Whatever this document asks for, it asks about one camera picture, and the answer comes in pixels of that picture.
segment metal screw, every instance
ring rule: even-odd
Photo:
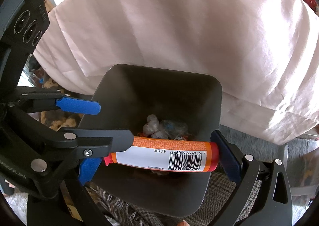
[[[281,165],[282,164],[280,159],[276,159],[275,162],[276,162],[277,165]]]
[[[47,169],[47,162],[43,159],[34,159],[31,162],[31,168],[35,172],[44,172]]]
[[[245,159],[248,160],[248,161],[253,161],[254,160],[254,157],[250,154],[247,154],[245,155]]]
[[[67,133],[64,134],[64,137],[66,139],[75,139],[77,136],[74,133],[72,133],[72,132],[67,132]]]
[[[91,157],[92,156],[92,150],[90,149],[86,149],[83,151],[83,155],[86,156],[86,157]]]

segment orange packaging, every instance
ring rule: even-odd
[[[216,143],[134,137],[124,152],[110,153],[105,164],[179,172],[207,172],[216,169],[219,151]]]

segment blue gripper pad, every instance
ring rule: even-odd
[[[237,185],[241,181],[241,166],[225,142],[225,138],[219,135],[218,130],[211,134],[211,142],[215,142],[219,149],[220,163],[230,181],[235,182]]]
[[[97,115],[101,111],[101,105],[98,102],[72,97],[63,97],[56,100],[55,105],[60,107],[62,111],[70,113]]]
[[[102,158],[84,159],[82,161],[80,164],[80,173],[78,177],[81,185],[84,185],[86,182],[90,182],[92,180],[101,162]]]

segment pink cloth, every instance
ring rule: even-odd
[[[204,73],[221,124],[283,144],[319,123],[318,16],[302,0],[65,0],[34,55],[93,94],[119,63]]]

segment camera lens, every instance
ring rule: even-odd
[[[32,45],[33,45],[33,46],[35,46],[35,45],[39,42],[39,40],[40,40],[40,38],[41,38],[41,35],[42,35],[42,30],[40,30],[40,31],[35,35],[35,37],[34,37],[34,39],[33,39],[33,41],[32,41]]]
[[[30,18],[30,11],[23,12],[17,19],[16,23],[14,24],[13,32],[15,34],[21,32],[21,30],[23,30],[23,28],[26,26],[29,18]]]
[[[27,27],[26,31],[24,32],[23,35],[23,42],[28,43],[32,36],[35,34],[36,28],[37,28],[37,20],[34,20],[33,22],[30,23],[30,25]]]

